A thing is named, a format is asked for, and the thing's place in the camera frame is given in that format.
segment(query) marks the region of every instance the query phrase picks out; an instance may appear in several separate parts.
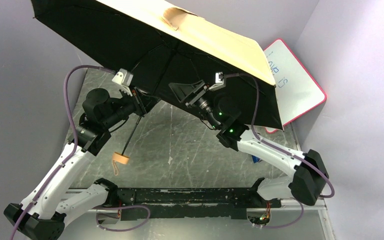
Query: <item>gray marble surface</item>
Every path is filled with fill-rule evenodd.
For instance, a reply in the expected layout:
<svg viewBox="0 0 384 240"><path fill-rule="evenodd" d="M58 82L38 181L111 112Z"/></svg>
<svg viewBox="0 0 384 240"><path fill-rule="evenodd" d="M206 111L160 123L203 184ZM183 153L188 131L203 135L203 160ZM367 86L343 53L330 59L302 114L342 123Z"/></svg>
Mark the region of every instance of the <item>gray marble surface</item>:
<svg viewBox="0 0 384 240"><path fill-rule="evenodd" d="M112 97L121 96L111 79L108 73L88 70L73 111L75 123L83 113L82 103L90 90L104 88ZM132 188L250 187L261 177L284 176L266 162L253 163L250 155L223 147L216 138L217 131L164 101L141 120L125 152L130 160L127 165L117 163L119 175L115 176L113 152L123 150L137 119L138 116L131 115L127 123L112 134L72 188L88 188L99 178L106 178L119 187ZM263 128L257 130L274 142L292 149L298 147L290 125L274 134L267 134Z"/></svg>

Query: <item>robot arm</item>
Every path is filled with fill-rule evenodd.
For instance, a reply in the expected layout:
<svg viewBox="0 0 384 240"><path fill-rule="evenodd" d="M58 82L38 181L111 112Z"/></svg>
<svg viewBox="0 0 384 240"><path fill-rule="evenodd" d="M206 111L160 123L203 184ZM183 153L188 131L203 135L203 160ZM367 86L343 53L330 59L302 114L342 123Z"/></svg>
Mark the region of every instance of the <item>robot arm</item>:
<svg viewBox="0 0 384 240"><path fill-rule="evenodd" d="M252 188L245 191L242 202L237 200L241 196L232 196L235 199L235 205L240 203L245 208L247 206L260 207L265 206L269 200L293 197L301 203L313 206L326 182L312 169L303 165L300 160L291 156L305 159L328 176L320 155L313 150L304 153L268 139L261 137L257 139L248 126L237 121L241 111L229 96L216 94L213 99L207 99L208 91L217 91L226 85L223 78L220 78L222 76L222 73L216 74L218 81L213 88L208 87L203 81L191 85L171 83L169 86L179 102L190 108L198 108L201 112L201 119L207 120L214 130L220 130L217 138L223 146L254 155L286 174L286 176L276 179L258 179ZM108 92L102 88L93 89L87 94L82 105L85 114L80 118L79 125L76 127L78 147L74 156L62 164L63 159L73 149L73 136L71 136L61 156L40 184L20 204L10 203L6 207L4 215L14 225L26 206L30 203L34 204L18 227L18 230L24 235L33 240L57 239L68 224L88 210L96 206L117 205L120 199L118 187L103 178L95 181L83 192L67 200L62 201L62 199L63 194L69 189L77 175L83 171L111 137L109 128L122 120L127 120L130 114L144 116L158 103L159 99L129 87L132 77L125 70L120 70L114 77L113 82L120 84L123 89L123 97L120 99L111 98ZM33 202L32 199L37 190L46 183L48 176L60 165L62 168L46 185L39 199ZM199 195L203 193L205 194L205 190L200 190ZM226 195L224 198L225 193L222 194L223 197L218 198L214 203L218 204L220 201L231 203L228 196Z"/></svg>

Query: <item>black bracket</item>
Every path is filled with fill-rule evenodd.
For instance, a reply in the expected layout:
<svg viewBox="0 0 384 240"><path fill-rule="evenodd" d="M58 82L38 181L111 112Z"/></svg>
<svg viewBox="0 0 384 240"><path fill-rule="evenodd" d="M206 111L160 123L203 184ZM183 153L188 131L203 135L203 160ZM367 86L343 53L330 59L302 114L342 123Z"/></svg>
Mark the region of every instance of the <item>black bracket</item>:
<svg viewBox="0 0 384 240"><path fill-rule="evenodd" d="M102 204L104 207L116 206L119 202L118 189L119 187L105 178L96 180L93 184L101 185L108 192L105 202Z"/></svg>
<svg viewBox="0 0 384 240"><path fill-rule="evenodd" d="M242 112L230 96L219 93L210 102L209 87L202 80L192 84L172 82L168 86L179 103L200 109L202 120L207 120L213 130L220 130L217 138L223 146L238 151L240 136L249 128L237 121Z"/></svg>
<svg viewBox="0 0 384 240"><path fill-rule="evenodd" d="M304 159L329 178L322 157L317 151L311 149L305 154ZM314 206L317 198L320 196L326 185L326 181L304 163L301 163L300 166L296 166L295 170L293 181L289 184L293 197L305 205Z"/></svg>
<svg viewBox="0 0 384 240"><path fill-rule="evenodd" d="M103 88L89 91L82 104L84 114L76 127L78 145L83 152L88 151L96 156L111 138L111 127L129 119L130 114L145 115L160 101L159 98L144 95L136 88L131 92L132 96L121 92L122 98L113 98ZM74 142L74 136L71 135L68 141Z"/></svg>
<svg viewBox="0 0 384 240"><path fill-rule="evenodd" d="M259 178L252 187L233 188L120 188L118 197L123 206L145 205L151 210L152 219L231 217L247 219L247 209L280 208L281 201L264 200L257 189L264 178ZM123 210L121 221L144 217L144 211Z"/></svg>
<svg viewBox="0 0 384 240"><path fill-rule="evenodd" d="M3 211L5 217L14 226L19 219L22 210L22 204L10 203ZM52 216L51 219L39 219L38 214L30 215L26 213L18 226L18 231L32 240L56 240L58 239L65 228L64 218L65 213L58 213Z"/></svg>

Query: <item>orange tag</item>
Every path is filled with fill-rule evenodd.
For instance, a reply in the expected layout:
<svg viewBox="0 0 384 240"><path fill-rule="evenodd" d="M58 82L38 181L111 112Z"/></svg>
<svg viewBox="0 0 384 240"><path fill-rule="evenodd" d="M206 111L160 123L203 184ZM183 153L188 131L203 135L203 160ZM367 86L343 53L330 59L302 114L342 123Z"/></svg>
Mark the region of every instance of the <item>orange tag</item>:
<svg viewBox="0 0 384 240"><path fill-rule="evenodd" d="M116 162L126 165L129 162L129 157L121 155L118 152L112 154L112 168L114 169L114 175L117 176L119 174L119 168L117 167Z"/></svg>

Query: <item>blue object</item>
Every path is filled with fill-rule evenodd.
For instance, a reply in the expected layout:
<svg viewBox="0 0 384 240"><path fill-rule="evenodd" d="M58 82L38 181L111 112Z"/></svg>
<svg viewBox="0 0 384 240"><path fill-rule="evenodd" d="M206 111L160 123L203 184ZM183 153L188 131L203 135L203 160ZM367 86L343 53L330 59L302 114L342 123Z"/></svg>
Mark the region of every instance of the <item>blue object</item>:
<svg viewBox="0 0 384 240"><path fill-rule="evenodd" d="M254 163L259 163L259 162L261 162L262 160L260 159L260 158L258 158L258 157L256 157L256 156L252 156L252 161L254 162Z"/></svg>

